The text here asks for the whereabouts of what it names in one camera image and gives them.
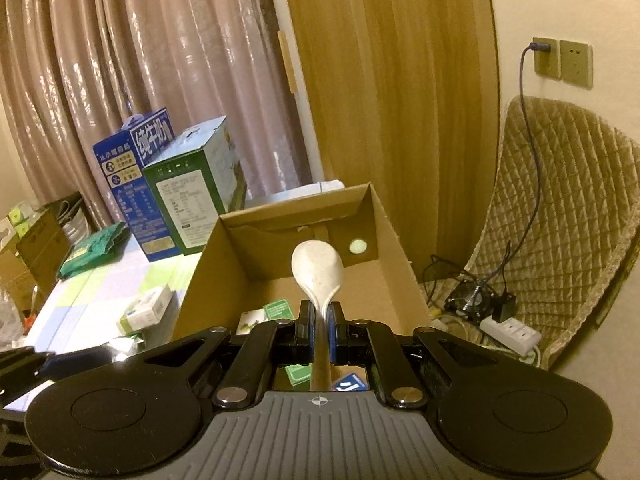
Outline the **green white medicine box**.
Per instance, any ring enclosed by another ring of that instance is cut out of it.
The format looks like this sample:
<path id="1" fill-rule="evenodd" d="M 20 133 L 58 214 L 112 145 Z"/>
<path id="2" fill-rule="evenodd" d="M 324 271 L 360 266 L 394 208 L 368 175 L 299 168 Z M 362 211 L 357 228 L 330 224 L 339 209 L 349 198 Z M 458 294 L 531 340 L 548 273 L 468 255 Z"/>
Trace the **green white medicine box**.
<path id="1" fill-rule="evenodd" d="M 300 361 L 311 359 L 311 342 L 309 315 L 310 307 L 303 307 L 303 319 L 299 321 L 294 315 L 290 303 L 286 299 L 278 299 L 255 310 L 240 314 L 236 334 L 246 336 L 260 323 L 271 321 L 292 321 L 292 324 L 279 327 L 273 348 L 277 358 L 285 358 L 286 365 L 278 367 L 278 374 L 283 372 L 286 382 L 282 389 L 305 390 L 311 378 L 311 365 L 300 364 Z"/>

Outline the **white plastic spoon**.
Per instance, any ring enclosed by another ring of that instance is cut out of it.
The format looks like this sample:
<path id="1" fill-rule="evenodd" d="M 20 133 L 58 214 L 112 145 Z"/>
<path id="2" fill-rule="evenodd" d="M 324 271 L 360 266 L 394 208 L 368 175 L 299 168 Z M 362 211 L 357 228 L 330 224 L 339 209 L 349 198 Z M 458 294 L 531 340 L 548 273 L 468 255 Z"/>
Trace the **white plastic spoon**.
<path id="1" fill-rule="evenodd" d="M 344 283 L 342 259 L 329 243 L 305 240 L 295 247 L 291 268 L 297 285 L 314 306 L 314 360 L 309 390 L 329 391 L 331 362 L 328 307 Z"/>

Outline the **large brown cardboard box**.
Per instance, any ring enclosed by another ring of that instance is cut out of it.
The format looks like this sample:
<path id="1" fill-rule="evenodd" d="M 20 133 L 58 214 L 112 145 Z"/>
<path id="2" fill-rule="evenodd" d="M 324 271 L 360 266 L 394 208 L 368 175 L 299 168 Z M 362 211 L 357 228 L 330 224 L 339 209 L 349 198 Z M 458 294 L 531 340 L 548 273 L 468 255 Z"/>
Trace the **large brown cardboard box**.
<path id="1" fill-rule="evenodd" d="M 364 184 L 222 216 L 174 334 L 221 334 L 206 366 L 225 408 L 254 403 L 288 364 L 311 366 L 314 391 L 362 367 L 383 401 L 404 407 L 425 396 L 408 353 L 427 319 L 399 237 Z"/>

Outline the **checkered tablecloth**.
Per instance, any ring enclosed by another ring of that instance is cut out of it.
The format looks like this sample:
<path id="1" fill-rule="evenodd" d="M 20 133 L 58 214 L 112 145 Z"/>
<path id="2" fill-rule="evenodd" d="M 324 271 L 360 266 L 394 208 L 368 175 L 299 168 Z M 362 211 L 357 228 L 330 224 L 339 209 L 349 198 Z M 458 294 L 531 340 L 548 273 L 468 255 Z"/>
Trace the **checkered tablecloth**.
<path id="1" fill-rule="evenodd" d="M 134 300 L 163 285 L 170 290 L 170 301 L 162 319 L 132 338 L 140 350 L 166 344 L 200 258 L 193 254 L 149 262 L 130 240 L 114 263 L 55 285 L 23 344 L 56 354 L 111 344 L 121 358 L 126 346 L 119 341 L 116 322 Z"/>

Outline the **brown cardboard boxes stack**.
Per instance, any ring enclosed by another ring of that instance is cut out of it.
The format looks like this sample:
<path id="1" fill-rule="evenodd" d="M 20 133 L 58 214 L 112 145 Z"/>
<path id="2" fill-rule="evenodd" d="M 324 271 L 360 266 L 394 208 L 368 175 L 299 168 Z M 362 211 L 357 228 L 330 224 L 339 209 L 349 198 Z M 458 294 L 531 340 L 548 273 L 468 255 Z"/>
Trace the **brown cardboard boxes stack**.
<path id="1" fill-rule="evenodd" d="M 78 192 L 43 206 L 21 202 L 1 218 L 1 289 L 18 312 L 41 309 L 58 281 L 58 270 L 81 240 L 93 232 Z"/>

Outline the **green wet wipes pack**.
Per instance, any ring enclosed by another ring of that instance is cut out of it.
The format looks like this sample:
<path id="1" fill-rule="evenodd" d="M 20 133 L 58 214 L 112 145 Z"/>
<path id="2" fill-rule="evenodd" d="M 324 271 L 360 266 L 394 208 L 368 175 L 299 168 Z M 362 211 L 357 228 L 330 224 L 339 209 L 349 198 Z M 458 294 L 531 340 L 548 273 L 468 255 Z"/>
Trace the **green wet wipes pack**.
<path id="1" fill-rule="evenodd" d="M 117 222 L 70 248 L 63 263 L 58 268 L 56 277 L 67 280 L 98 266 L 112 263 L 124 251 L 130 237 L 129 226 L 125 222 Z"/>

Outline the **white power strip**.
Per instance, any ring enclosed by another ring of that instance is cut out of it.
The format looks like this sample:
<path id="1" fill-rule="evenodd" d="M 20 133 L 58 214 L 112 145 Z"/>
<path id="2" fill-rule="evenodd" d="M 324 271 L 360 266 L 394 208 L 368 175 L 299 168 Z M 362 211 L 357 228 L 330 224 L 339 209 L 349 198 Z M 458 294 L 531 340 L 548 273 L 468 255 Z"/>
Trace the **white power strip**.
<path id="1" fill-rule="evenodd" d="M 480 330 L 519 356 L 527 356 L 541 341 L 541 333 L 517 318 L 497 322 L 488 316 L 480 322 Z"/>

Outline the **green milk carton box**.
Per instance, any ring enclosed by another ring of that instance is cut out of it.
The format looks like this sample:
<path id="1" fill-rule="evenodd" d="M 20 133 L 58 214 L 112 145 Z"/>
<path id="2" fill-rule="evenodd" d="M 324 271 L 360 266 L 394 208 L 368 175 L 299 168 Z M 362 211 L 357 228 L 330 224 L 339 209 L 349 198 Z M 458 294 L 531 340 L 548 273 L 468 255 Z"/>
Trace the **green milk carton box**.
<path id="1" fill-rule="evenodd" d="M 143 174 L 183 255 L 203 250 L 218 218 L 244 206 L 247 183 L 224 116 L 183 130 Z"/>

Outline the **blue milk carton box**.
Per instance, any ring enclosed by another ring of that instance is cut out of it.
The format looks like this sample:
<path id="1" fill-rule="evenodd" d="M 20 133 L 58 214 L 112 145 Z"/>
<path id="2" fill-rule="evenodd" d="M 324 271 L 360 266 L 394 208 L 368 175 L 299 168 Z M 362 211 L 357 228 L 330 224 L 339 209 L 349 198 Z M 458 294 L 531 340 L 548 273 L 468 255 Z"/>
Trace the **blue milk carton box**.
<path id="1" fill-rule="evenodd" d="M 130 116 L 119 130 L 93 145 L 94 156 L 119 210 L 151 262 L 180 252 L 143 174 L 143 169 L 172 140 L 174 130 L 163 107 Z"/>

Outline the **quilted chair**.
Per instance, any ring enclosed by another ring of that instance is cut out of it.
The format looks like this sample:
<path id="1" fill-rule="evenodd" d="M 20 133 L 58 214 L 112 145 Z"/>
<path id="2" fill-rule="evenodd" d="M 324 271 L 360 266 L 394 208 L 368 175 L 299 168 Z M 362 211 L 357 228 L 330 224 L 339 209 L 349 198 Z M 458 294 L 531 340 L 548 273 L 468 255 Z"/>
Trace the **quilted chair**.
<path id="1" fill-rule="evenodd" d="M 630 266 L 639 232 L 639 144 L 570 102 L 514 98 L 480 239 L 464 266 L 437 263 L 424 294 L 441 309 L 462 278 L 510 292 L 550 368 Z"/>

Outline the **wooden door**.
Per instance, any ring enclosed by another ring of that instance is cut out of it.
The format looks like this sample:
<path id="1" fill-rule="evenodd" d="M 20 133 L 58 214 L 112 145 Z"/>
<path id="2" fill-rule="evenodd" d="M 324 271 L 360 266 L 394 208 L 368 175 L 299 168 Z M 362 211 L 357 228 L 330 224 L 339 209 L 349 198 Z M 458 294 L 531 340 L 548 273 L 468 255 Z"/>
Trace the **wooden door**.
<path id="1" fill-rule="evenodd" d="M 413 270 L 466 263 L 494 187 L 491 0 L 288 0 L 324 173 L 371 183 Z"/>

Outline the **beige curtain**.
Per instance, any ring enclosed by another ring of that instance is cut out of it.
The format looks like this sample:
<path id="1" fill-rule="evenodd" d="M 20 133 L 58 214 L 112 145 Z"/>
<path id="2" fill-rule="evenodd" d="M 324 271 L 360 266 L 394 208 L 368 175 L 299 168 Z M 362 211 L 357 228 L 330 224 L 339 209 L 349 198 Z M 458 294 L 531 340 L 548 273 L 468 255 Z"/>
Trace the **beige curtain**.
<path id="1" fill-rule="evenodd" d="M 175 132 L 228 118 L 250 197 L 312 181 L 273 0 L 1 0 L 10 202 L 85 199 L 120 218 L 93 147 L 166 108 Z"/>

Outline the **wall socket with plug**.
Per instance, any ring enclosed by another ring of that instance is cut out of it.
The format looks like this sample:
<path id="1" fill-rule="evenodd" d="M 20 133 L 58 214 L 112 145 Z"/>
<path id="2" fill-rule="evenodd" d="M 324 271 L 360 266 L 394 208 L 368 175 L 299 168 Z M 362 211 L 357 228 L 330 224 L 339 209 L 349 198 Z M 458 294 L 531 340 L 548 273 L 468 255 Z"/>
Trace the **wall socket with plug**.
<path id="1" fill-rule="evenodd" d="M 557 39 L 534 37 L 534 44 L 544 48 L 534 53 L 535 72 L 538 76 L 555 80 L 561 79 L 560 42 Z"/>

